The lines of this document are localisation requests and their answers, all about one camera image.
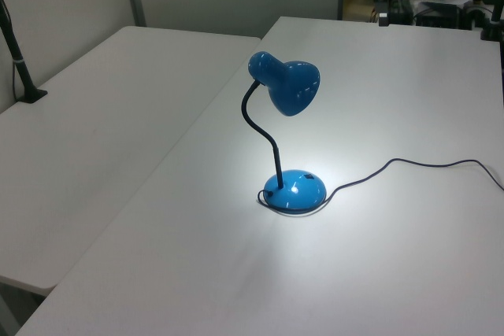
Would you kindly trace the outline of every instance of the white desk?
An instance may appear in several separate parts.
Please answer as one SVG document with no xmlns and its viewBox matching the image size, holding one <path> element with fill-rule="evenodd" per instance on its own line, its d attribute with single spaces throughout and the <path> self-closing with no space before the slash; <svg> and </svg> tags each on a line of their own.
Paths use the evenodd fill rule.
<svg viewBox="0 0 504 336">
<path fill-rule="evenodd" d="M 281 18 L 257 50 L 321 71 L 297 116 L 250 100 L 284 169 L 332 189 L 392 157 L 475 157 L 504 177 L 497 44 Z M 504 193 L 484 172 L 397 164 L 279 216 L 255 201 L 274 167 L 239 112 L 251 81 L 243 65 L 19 336 L 502 334 Z"/>
<path fill-rule="evenodd" d="M 0 115 L 0 282 L 48 294 L 258 41 L 125 28 Z"/>
</svg>

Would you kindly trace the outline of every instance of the black flexible neck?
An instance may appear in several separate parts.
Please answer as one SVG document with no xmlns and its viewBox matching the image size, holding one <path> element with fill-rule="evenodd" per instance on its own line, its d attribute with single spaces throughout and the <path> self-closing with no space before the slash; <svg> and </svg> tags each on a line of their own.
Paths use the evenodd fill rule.
<svg viewBox="0 0 504 336">
<path fill-rule="evenodd" d="M 13 63 L 16 65 L 17 71 L 24 87 L 24 98 L 20 101 L 33 103 L 47 94 L 45 90 L 39 90 L 35 87 L 28 72 L 28 67 L 24 63 L 23 54 L 17 44 L 16 36 L 14 35 L 12 21 L 10 20 L 9 10 L 3 0 L 0 0 L 0 28 L 7 46 L 10 50 L 10 55 L 13 57 Z"/>
<path fill-rule="evenodd" d="M 249 90 L 246 92 L 245 96 L 243 96 L 242 100 L 242 115 L 245 121 L 259 134 L 261 134 L 263 137 L 269 140 L 271 143 L 271 146 L 273 147 L 273 156 L 275 158 L 275 169 L 276 169 L 276 179 L 278 180 L 278 189 L 282 189 L 284 187 L 284 178 L 282 177 L 282 168 L 280 167 L 280 153 L 278 151 L 278 146 L 276 145 L 275 139 L 271 135 L 269 135 L 267 132 L 262 130 L 258 125 L 256 125 L 249 117 L 248 113 L 246 112 L 246 104 L 249 101 L 250 96 L 252 93 L 256 90 L 257 87 L 259 87 L 259 83 L 257 80 L 255 80 L 252 85 L 250 86 Z"/>
</svg>

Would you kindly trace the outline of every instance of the blue lamp base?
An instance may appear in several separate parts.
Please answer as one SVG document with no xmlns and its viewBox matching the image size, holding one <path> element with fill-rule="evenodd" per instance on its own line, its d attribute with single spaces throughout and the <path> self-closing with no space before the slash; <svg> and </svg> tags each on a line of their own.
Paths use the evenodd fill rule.
<svg viewBox="0 0 504 336">
<path fill-rule="evenodd" d="M 293 169 L 282 172 L 283 188 L 278 188 L 276 175 L 265 184 L 266 203 L 286 214 L 305 214 L 316 209 L 325 199 L 325 185 L 317 176 L 307 171 Z"/>
</svg>

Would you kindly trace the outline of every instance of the lamp shade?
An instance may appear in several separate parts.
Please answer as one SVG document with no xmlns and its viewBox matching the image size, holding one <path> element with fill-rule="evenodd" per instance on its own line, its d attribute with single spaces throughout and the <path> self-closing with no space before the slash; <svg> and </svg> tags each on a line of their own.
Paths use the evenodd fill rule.
<svg viewBox="0 0 504 336">
<path fill-rule="evenodd" d="M 252 56 L 249 73 L 268 88 L 272 103 L 285 116 L 295 116 L 306 108 L 321 82 L 314 65 L 301 61 L 282 63 L 265 51 Z"/>
</svg>

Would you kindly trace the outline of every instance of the black stand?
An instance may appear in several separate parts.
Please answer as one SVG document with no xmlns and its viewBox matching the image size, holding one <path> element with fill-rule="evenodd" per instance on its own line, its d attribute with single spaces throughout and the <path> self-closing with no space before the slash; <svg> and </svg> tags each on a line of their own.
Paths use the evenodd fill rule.
<svg viewBox="0 0 504 336">
<path fill-rule="evenodd" d="M 275 142 L 275 139 L 271 135 L 269 135 L 266 131 L 262 130 L 258 125 L 256 125 L 255 122 L 253 122 L 249 114 L 246 111 L 246 104 L 249 101 L 250 96 L 252 93 L 259 87 L 259 83 L 257 80 L 255 80 L 252 85 L 250 86 L 249 90 L 246 92 L 245 96 L 243 96 L 242 100 L 242 115 L 245 121 L 260 135 L 268 139 L 268 141 L 271 143 L 271 146 L 273 147 L 273 157 L 275 158 L 275 169 L 276 169 L 276 179 L 278 181 L 278 189 L 284 188 L 284 178 L 282 176 L 282 168 L 280 167 L 280 152 L 278 150 L 278 145 Z"/>
<path fill-rule="evenodd" d="M 491 14 L 491 19 L 485 20 L 483 31 L 481 31 L 481 39 L 485 41 L 502 42 L 502 28 L 504 23 L 501 21 L 502 8 L 504 7 L 504 0 L 496 0 L 494 5 L 494 12 Z"/>
<path fill-rule="evenodd" d="M 10 54 L 13 57 L 13 63 L 16 65 L 17 72 L 19 72 L 19 76 L 23 82 L 24 96 L 19 98 L 18 101 L 33 104 L 40 98 L 44 97 L 47 94 L 47 91 L 37 89 L 32 82 L 26 63 L 24 63 L 23 54 L 21 54 L 16 36 L 14 35 L 9 11 L 7 10 L 7 6 L 3 0 L 0 0 L 0 28 L 2 28 L 3 36 L 6 39 Z"/>
</svg>

